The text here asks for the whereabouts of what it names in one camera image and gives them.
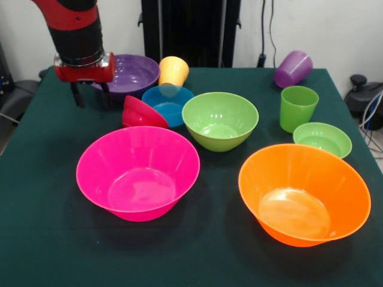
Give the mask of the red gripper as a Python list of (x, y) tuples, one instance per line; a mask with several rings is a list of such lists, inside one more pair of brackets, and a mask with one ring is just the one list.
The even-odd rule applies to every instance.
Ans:
[(115, 58), (113, 52), (107, 52), (97, 63), (90, 66), (72, 67), (64, 64), (59, 55), (56, 54), (53, 60), (53, 68), (58, 78), (70, 83), (70, 88), (74, 96), (76, 105), (84, 108), (84, 98), (80, 93), (76, 82), (95, 82), (100, 83), (102, 89), (102, 100), (104, 107), (111, 108), (113, 102), (110, 98), (110, 90), (107, 83), (113, 81), (115, 76)]

